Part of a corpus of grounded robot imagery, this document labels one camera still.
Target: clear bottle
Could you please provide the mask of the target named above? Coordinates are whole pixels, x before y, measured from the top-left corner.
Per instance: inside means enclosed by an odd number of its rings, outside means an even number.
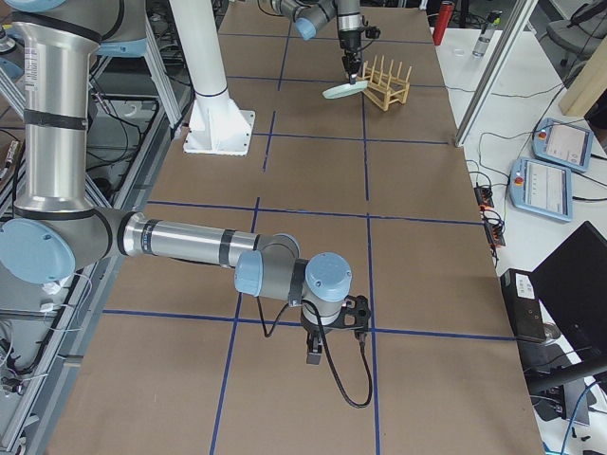
[[[493,33],[495,33],[497,26],[500,25],[501,15],[502,12],[496,9],[488,14],[487,19],[481,28],[481,34],[479,35],[478,40],[476,40],[476,46],[472,50],[472,55],[474,57],[483,57],[485,52],[487,52]]]

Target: red cylinder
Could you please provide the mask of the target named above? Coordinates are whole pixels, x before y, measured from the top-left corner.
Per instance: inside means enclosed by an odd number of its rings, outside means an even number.
[[[445,28],[447,28],[447,25],[451,20],[451,15],[453,14],[454,8],[455,4],[453,2],[441,2],[440,10],[438,11],[438,19],[436,20],[434,33],[432,34],[435,46],[440,46],[442,43],[443,36],[445,36]]]

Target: computer monitor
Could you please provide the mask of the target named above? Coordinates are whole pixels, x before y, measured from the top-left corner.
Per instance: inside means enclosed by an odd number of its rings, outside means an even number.
[[[536,296],[584,360],[607,355],[607,240],[583,223],[531,273]],[[607,381],[607,373],[595,375]],[[607,383],[601,387],[607,391]]]

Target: blue device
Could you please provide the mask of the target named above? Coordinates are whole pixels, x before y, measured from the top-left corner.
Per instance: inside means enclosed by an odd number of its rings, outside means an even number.
[[[512,166],[509,193],[514,207],[561,221],[573,219],[569,168],[519,158]]]
[[[539,159],[585,173],[594,136],[590,130],[545,118],[533,135],[533,153]]]

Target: gray chair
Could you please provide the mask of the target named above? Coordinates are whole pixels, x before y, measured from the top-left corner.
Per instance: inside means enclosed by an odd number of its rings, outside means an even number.
[[[596,5],[604,3],[598,0],[590,5],[576,11],[577,15],[584,13]],[[576,25],[571,25],[571,21],[564,19],[548,24],[546,33],[540,38],[540,41],[548,36],[557,46],[565,50],[565,56],[561,60],[561,66],[567,66],[569,55],[574,54],[579,60],[588,60],[597,50],[602,39],[607,35],[607,10],[603,10],[588,20]]]

